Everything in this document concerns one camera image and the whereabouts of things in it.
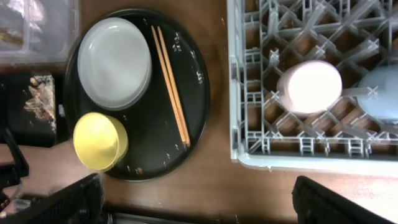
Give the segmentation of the yellow bowl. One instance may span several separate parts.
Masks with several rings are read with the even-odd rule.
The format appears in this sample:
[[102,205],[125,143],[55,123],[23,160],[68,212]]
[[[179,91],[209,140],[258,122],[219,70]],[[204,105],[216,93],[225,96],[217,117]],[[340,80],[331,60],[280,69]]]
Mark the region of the yellow bowl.
[[129,141],[125,127],[116,118],[90,112],[73,130],[73,147],[79,160],[89,169],[106,172],[127,153]]

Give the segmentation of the grey plate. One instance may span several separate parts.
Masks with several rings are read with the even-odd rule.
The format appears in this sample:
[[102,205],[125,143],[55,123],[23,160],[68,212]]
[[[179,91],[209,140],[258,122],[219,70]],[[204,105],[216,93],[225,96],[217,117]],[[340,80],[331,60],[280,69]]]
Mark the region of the grey plate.
[[97,22],[84,36],[77,69],[90,99],[102,108],[119,111],[146,92],[152,78],[152,57],[137,26],[110,17]]

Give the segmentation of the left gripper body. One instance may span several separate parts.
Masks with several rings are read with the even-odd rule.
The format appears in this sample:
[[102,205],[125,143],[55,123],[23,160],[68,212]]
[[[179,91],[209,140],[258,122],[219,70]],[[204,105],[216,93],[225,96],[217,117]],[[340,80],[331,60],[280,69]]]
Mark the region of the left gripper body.
[[8,128],[2,128],[1,139],[5,140],[11,156],[12,163],[1,164],[1,190],[14,185],[19,185],[21,178],[29,175],[29,165],[19,149],[11,131]]

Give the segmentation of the wooden chopstick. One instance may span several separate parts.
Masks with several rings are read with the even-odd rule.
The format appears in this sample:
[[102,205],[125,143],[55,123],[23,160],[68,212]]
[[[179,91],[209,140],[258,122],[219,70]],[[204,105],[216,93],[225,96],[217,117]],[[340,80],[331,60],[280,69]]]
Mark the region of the wooden chopstick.
[[168,91],[168,94],[169,94],[170,102],[172,104],[172,109],[173,109],[173,112],[174,112],[175,120],[177,122],[178,131],[180,133],[180,137],[181,137],[183,146],[185,147],[185,146],[187,146],[187,142],[186,142],[186,139],[185,139],[185,136],[184,136],[184,133],[183,133],[183,128],[182,128],[180,116],[178,114],[177,105],[176,105],[176,102],[175,102],[175,99],[174,99],[173,90],[172,90],[172,87],[171,87],[171,84],[170,84],[169,74],[168,74],[167,69],[166,69],[164,57],[162,55],[162,50],[160,48],[159,40],[158,40],[158,37],[157,37],[157,34],[156,34],[154,26],[151,26],[151,29],[152,29],[152,34],[153,34],[153,37],[154,37],[154,40],[155,40],[155,46],[156,46],[156,49],[157,49],[157,54],[158,54],[158,57],[159,57],[159,62],[160,62],[161,68],[162,68],[162,73],[163,73],[165,84],[166,84],[167,91]]
[[182,131],[183,131],[183,135],[184,135],[184,143],[185,143],[185,145],[187,147],[190,147],[191,146],[190,136],[189,136],[187,124],[186,124],[186,121],[185,121],[185,116],[184,116],[184,113],[183,113],[182,104],[181,104],[180,97],[179,97],[179,94],[178,94],[177,85],[175,83],[174,73],[173,73],[173,70],[172,70],[171,63],[170,63],[169,54],[168,54],[167,48],[165,46],[165,41],[164,41],[164,36],[163,36],[163,33],[162,33],[162,29],[158,26],[157,27],[157,31],[159,33],[160,44],[162,46],[162,53],[164,55],[165,64],[167,66],[167,71],[168,71],[168,74],[169,74],[170,84],[171,84],[172,91],[173,91],[173,94],[174,94],[175,102],[177,104],[177,110],[178,110],[178,113],[179,113],[179,116],[180,116],[180,121],[182,123]]

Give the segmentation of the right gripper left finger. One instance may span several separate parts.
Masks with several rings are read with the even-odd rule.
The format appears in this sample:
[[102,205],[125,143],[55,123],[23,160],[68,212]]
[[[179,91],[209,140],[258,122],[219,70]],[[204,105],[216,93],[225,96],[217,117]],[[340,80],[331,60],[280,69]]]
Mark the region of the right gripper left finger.
[[1,223],[65,223],[80,210],[87,211],[87,223],[97,223],[104,205],[104,187],[94,173],[26,209],[1,218]]

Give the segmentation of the gold snack wrapper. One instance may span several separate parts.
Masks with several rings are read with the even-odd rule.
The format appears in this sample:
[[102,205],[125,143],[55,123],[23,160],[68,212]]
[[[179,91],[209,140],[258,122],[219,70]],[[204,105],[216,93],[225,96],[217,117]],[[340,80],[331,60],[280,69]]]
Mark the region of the gold snack wrapper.
[[1,28],[1,40],[5,43],[22,47],[24,44],[24,35],[17,30]]

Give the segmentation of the pink cup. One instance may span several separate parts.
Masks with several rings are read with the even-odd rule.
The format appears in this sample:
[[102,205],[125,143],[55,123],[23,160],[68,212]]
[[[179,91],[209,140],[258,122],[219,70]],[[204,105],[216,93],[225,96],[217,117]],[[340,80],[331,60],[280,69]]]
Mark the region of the pink cup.
[[286,70],[277,82],[280,104],[298,116],[332,108],[343,90],[339,71],[322,60],[310,60]]

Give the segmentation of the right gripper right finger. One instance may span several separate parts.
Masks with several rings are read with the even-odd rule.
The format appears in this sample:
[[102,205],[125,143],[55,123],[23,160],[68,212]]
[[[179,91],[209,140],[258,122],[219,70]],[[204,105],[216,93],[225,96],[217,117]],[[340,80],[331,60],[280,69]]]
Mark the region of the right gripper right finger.
[[296,179],[292,200],[297,222],[300,224],[383,224],[389,222],[303,175]]

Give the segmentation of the light blue cup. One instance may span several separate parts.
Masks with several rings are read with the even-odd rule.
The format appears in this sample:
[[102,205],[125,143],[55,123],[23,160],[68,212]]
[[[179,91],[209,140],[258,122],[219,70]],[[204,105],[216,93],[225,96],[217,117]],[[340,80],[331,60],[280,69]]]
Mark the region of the light blue cup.
[[375,68],[363,77],[359,87],[373,90],[357,97],[364,112],[380,120],[397,120],[397,65]]

